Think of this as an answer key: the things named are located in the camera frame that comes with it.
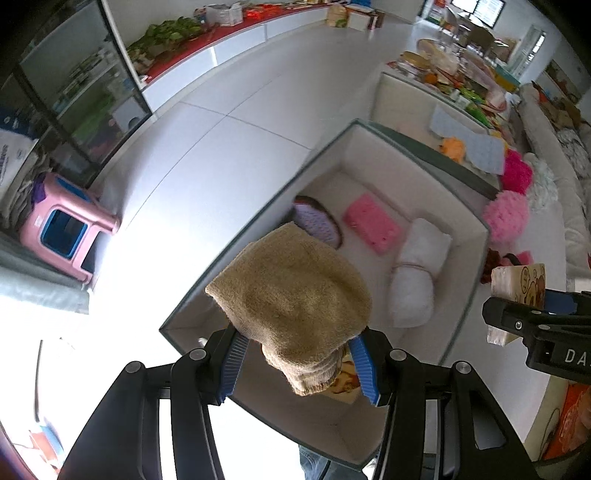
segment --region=window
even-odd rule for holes
[[[488,27],[494,27],[505,6],[503,0],[452,0],[454,7],[470,13],[470,19],[477,18]]]

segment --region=person's leg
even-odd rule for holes
[[[302,445],[300,465],[306,480],[367,480],[363,472],[332,462]]]

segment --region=pink fluffy pillow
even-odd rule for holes
[[[482,215],[491,228],[493,242],[511,242],[518,238],[530,219],[527,198],[517,192],[499,192]]]
[[[511,190],[525,195],[533,176],[531,167],[521,161],[521,155],[515,150],[508,150],[505,155],[505,172],[501,176],[503,190]]]

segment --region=plastic stool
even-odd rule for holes
[[[33,211],[21,228],[20,240],[42,260],[86,284],[93,274],[82,263],[96,236],[113,235],[120,224],[86,190],[47,173],[33,188]]]

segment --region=pink sponge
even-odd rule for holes
[[[503,190],[525,195],[531,185],[534,173],[531,167],[521,161],[521,155],[515,150],[508,150],[505,155],[505,172],[501,176]]]
[[[401,228],[369,193],[364,193],[355,200],[343,215],[343,221],[349,225],[378,255],[383,255],[392,248]]]
[[[493,242],[511,242],[518,238],[530,219],[527,198],[517,192],[499,192],[482,214],[491,228]]]

